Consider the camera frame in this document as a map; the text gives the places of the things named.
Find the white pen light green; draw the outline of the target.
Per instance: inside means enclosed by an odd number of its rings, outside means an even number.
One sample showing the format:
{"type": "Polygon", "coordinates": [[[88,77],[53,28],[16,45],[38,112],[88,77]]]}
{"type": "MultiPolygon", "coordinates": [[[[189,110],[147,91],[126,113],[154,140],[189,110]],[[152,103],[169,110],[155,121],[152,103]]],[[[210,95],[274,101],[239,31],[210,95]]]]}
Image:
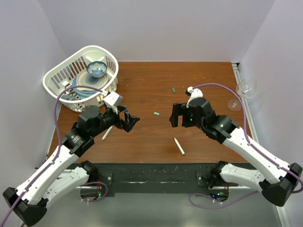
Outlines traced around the white pen light green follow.
{"type": "Polygon", "coordinates": [[[108,134],[111,132],[111,130],[113,129],[113,126],[110,126],[107,131],[105,132],[105,134],[102,137],[102,140],[105,140],[108,136],[108,134]]]}

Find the light blue plate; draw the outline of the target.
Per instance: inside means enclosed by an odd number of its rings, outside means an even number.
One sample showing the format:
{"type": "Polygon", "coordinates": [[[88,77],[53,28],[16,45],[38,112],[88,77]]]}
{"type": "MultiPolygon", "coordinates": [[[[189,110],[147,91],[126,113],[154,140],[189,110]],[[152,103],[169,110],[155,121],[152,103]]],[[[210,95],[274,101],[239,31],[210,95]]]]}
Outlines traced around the light blue plate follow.
{"type": "MultiPolygon", "coordinates": [[[[77,86],[76,77],[72,81],[72,86],[77,86]]],[[[96,90],[92,90],[92,89],[88,89],[88,88],[75,88],[74,91],[78,94],[78,96],[81,99],[85,99],[96,93],[96,90]]]]}

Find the blue patterned bowl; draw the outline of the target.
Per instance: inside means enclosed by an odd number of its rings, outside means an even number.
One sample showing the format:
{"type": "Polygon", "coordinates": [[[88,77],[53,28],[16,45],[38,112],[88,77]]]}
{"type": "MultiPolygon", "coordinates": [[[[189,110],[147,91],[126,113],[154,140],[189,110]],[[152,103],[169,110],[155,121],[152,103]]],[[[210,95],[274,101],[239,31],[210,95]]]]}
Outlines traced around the blue patterned bowl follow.
{"type": "Polygon", "coordinates": [[[102,61],[93,61],[87,66],[87,73],[95,78],[101,78],[107,72],[107,65],[102,61]]]}

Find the white plastic basket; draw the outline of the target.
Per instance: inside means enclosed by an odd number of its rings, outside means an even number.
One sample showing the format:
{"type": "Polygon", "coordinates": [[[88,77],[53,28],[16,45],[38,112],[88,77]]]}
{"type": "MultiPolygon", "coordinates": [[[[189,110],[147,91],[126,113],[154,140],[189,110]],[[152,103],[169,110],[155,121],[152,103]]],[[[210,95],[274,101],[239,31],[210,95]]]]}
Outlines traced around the white plastic basket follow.
{"type": "MultiPolygon", "coordinates": [[[[76,85],[112,92],[117,90],[118,71],[118,61],[112,53],[100,46],[89,45],[48,71],[44,75],[43,86],[54,98],[66,88],[76,85]],[[87,72],[89,64],[95,61],[103,62],[107,67],[106,73],[100,78],[95,78],[87,72]]],[[[80,87],[66,91],[60,101],[70,110],[80,113],[87,105],[102,106],[103,94],[80,87]]]]}

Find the beige blue plate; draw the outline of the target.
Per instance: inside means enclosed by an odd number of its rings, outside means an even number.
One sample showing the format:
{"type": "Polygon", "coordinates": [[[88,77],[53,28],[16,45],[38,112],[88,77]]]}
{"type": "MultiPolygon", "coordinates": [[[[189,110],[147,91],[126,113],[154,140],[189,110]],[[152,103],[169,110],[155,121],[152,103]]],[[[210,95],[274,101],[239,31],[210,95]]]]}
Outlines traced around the beige blue plate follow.
{"type": "Polygon", "coordinates": [[[102,89],[107,84],[107,81],[107,74],[105,74],[101,78],[95,78],[89,75],[86,70],[81,71],[76,76],[76,85],[95,87],[98,89],[102,89]]]}

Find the white pen dark green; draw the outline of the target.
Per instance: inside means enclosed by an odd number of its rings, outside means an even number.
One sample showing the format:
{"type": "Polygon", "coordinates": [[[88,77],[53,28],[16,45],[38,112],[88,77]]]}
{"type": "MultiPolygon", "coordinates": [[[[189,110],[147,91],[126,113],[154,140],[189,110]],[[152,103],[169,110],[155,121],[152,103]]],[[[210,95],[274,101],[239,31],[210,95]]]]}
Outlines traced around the white pen dark green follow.
{"type": "Polygon", "coordinates": [[[176,143],[178,149],[180,150],[181,154],[184,156],[184,155],[185,155],[185,152],[184,152],[182,146],[180,145],[179,141],[178,141],[176,138],[174,138],[174,141],[175,141],[175,143],[176,143]]]}

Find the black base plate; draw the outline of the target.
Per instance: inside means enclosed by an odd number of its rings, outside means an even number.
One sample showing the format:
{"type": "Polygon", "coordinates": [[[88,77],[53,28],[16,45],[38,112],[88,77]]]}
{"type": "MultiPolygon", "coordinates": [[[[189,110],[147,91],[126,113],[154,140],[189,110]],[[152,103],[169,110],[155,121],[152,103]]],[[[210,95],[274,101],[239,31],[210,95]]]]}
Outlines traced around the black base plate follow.
{"type": "Polygon", "coordinates": [[[223,187],[213,182],[214,163],[91,163],[79,164],[90,174],[89,182],[105,183],[109,197],[118,193],[192,194],[208,192],[208,187],[223,187]]]}

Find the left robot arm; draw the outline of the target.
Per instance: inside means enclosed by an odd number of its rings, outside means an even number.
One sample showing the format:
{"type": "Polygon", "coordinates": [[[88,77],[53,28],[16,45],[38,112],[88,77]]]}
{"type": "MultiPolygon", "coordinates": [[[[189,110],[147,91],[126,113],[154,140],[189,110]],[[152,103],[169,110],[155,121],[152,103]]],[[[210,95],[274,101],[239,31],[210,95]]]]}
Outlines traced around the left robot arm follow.
{"type": "Polygon", "coordinates": [[[17,188],[9,187],[4,191],[9,212],[14,212],[24,225],[31,227],[76,187],[98,184],[98,169],[89,161],[80,163],[65,176],[61,174],[94,145],[94,137],[111,126],[130,132],[139,120],[124,106],[119,106],[116,112],[107,108],[104,113],[94,105],[85,107],[41,167],[17,188]]]}

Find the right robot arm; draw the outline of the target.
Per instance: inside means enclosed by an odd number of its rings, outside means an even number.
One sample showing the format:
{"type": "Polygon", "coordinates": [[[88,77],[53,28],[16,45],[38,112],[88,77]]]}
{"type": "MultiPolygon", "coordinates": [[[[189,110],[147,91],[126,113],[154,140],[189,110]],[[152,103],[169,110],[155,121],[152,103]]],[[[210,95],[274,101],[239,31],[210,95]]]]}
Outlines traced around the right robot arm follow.
{"type": "Polygon", "coordinates": [[[213,184],[236,183],[260,192],[276,206],[285,205],[303,171],[300,165],[288,164],[271,155],[256,141],[246,137],[244,129],[233,119],[216,115],[211,104],[203,97],[195,98],[189,104],[173,104],[169,118],[172,127],[178,126],[179,116],[182,116],[183,127],[199,128],[208,138],[234,150],[254,167],[249,170],[219,161],[210,171],[211,187],[213,184]]]}

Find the clear wine glass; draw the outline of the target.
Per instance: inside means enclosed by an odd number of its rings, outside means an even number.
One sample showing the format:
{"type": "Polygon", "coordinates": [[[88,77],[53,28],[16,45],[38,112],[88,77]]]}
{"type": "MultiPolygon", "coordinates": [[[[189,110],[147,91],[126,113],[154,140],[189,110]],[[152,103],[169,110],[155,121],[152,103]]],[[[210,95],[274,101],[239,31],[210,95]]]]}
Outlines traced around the clear wine glass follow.
{"type": "MultiPolygon", "coordinates": [[[[236,93],[239,99],[252,98],[257,90],[257,81],[254,79],[246,79],[240,82],[236,87],[236,93]]],[[[233,111],[239,111],[241,109],[240,101],[235,98],[228,102],[228,107],[233,111]]]]}

